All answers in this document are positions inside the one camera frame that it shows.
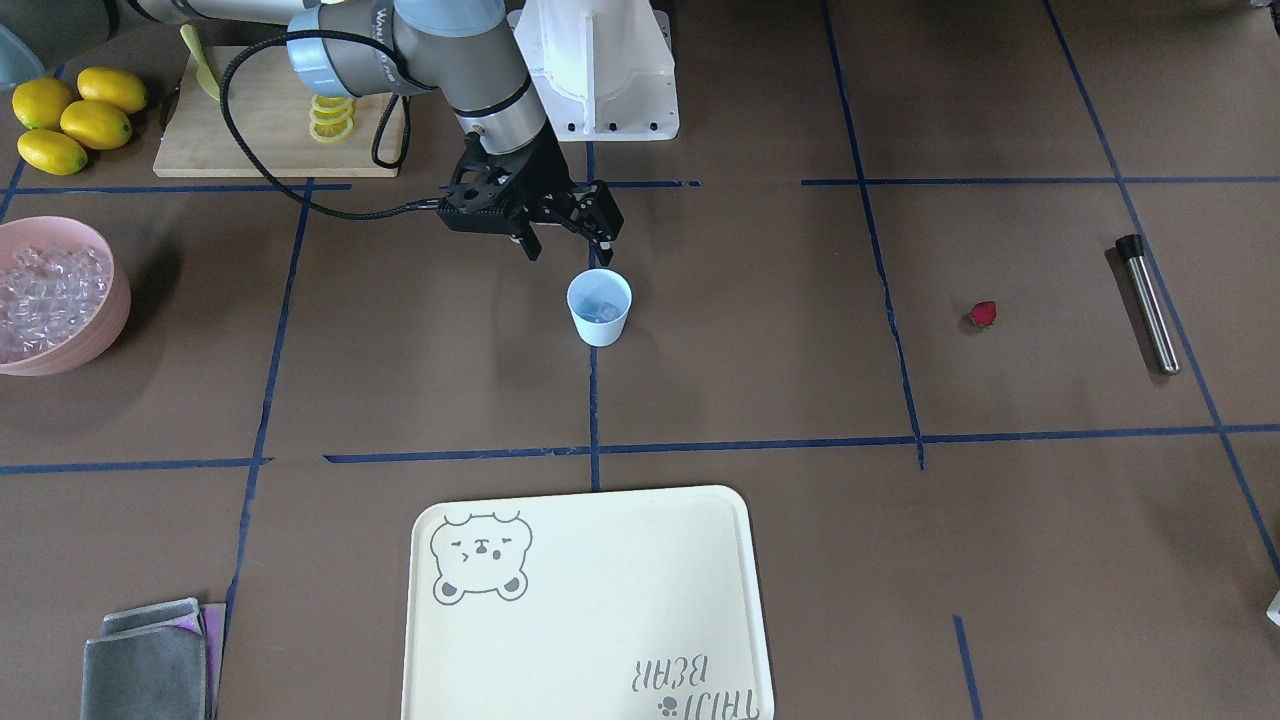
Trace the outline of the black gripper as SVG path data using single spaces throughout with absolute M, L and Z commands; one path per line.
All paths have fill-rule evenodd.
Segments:
M 500 168 L 509 174 L 506 183 L 531 222 L 563 225 L 588 240 L 600 266 L 612 264 L 623 214 L 603 179 L 573 182 L 554 131 L 541 129 L 521 149 L 502 154 Z M 518 232 L 516 243 L 529 261 L 540 258 L 541 241 L 532 228 Z

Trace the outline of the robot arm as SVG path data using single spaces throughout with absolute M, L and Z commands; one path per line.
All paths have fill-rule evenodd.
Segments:
M 599 265 L 613 258 L 622 213 L 605 182 L 573 182 L 502 1 L 109 1 L 105 13 L 111 33 L 131 20 L 278 27 L 233 58 L 221 91 L 255 54 L 283 47 L 323 96 L 390 94 L 403 106 L 438 92 L 463 131 L 463 154 L 439 199 L 385 217 L 434 211 L 453 231 L 509 237 L 530 260 L 541 252 L 535 225 L 561 225 L 590 243 Z

